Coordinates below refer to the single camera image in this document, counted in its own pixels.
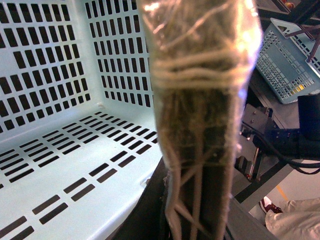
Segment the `plastic crate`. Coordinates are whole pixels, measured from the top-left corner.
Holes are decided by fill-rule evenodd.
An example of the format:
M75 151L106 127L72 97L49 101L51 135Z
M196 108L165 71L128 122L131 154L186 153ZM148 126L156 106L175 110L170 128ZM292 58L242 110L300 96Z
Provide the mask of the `plastic crate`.
M135 1L0 3L0 239L106 239L161 158Z
M285 38L285 34L299 30L294 23L271 18L256 63L283 104L296 102L298 96L320 93L320 50L308 63L314 41L305 33Z

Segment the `machine part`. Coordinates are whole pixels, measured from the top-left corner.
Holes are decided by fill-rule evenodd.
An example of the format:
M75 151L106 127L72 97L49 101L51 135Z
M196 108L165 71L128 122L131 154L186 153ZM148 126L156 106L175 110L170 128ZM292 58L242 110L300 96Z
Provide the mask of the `machine part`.
M298 98L300 130L306 139L320 141L320 94Z
M221 239L261 30L251 1L141 0L174 240Z

